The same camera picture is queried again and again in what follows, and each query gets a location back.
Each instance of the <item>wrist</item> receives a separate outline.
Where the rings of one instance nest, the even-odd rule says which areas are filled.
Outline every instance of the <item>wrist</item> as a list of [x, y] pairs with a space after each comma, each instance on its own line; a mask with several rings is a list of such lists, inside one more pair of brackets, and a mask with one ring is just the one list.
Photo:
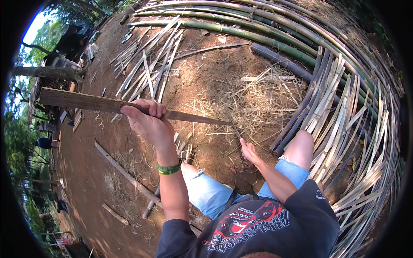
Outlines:
[[264, 168], [267, 164], [260, 158], [258, 158], [256, 161], [253, 162], [254, 166], [256, 166], [258, 169]]
[[164, 144], [161, 147], [155, 147], [158, 164], [160, 166], [169, 167], [178, 164], [178, 154], [174, 144]]

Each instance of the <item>denim shorts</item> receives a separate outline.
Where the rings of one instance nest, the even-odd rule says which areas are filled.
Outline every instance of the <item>denim shorts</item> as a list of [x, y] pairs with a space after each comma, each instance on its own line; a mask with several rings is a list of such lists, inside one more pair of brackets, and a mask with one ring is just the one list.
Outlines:
[[[281, 156], [275, 169], [285, 175], [299, 189], [310, 173], [302, 167], [289, 162], [288, 158]], [[197, 207], [205, 216], [216, 219], [225, 209], [225, 205], [232, 194], [232, 190], [215, 179], [205, 175], [204, 169], [200, 169], [198, 174], [192, 179], [186, 179], [189, 201]], [[268, 197], [276, 200], [271, 193], [267, 182], [264, 182], [257, 193], [258, 196]], [[244, 195], [237, 194], [235, 201]]]

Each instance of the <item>black t-shirt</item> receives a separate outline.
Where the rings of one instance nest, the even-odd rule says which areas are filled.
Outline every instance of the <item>black t-shirt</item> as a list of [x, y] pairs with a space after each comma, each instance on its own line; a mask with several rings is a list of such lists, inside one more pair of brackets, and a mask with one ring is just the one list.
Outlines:
[[241, 198], [210, 222], [197, 238], [189, 223], [162, 226], [157, 258], [241, 257], [268, 252], [286, 257], [328, 257], [339, 233], [337, 217], [314, 180], [282, 205], [270, 198]]

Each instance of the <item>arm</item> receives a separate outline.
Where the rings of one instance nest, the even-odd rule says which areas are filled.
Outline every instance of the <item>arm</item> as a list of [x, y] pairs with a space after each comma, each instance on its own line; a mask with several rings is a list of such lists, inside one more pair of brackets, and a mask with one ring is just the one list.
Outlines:
[[240, 142], [242, 145], [242, 154], [245, 159], [249, 160], [257, 167], [273, 195], [284, 205], [285, 201], [297, 191], [297, 188], [285, 175], [266, 164], [257, 155], [252, 143], [245, 143], [244, 139], [241, 139]]
[[[121, 113], [128, 116], [132, 130], [155, 147], [160, 166], [169, 167], [178, 164], [178, 155], [173, 142], [173, 127], [168, 120], [160, 119], [166, 113], [165, 105], [143, 99], [138, 99], [134, 103], [149, 108], [150, 116], [135, 107], [123, 106]], [[159, 175], [159, 181], [165, 221], [172, 219], [189, 221], [188, 190], [181, 170], [170, 175]]]

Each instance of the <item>bracelet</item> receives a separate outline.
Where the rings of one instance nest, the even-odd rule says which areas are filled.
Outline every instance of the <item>bracelet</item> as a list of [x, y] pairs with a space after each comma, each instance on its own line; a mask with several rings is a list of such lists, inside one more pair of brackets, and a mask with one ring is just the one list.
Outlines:
[[158, 162], [156, 162], [156, 166], [158, 167], [159, 173], [163, 175], [174, 174], [176, 171], [180, 169], [180, 166], [182, 164], [182, 160], [181, 159], [178, 159], [178, 160], [179, 160], [178, 164], [172, 167], [163, 167], [163, 166], [160, 166]]

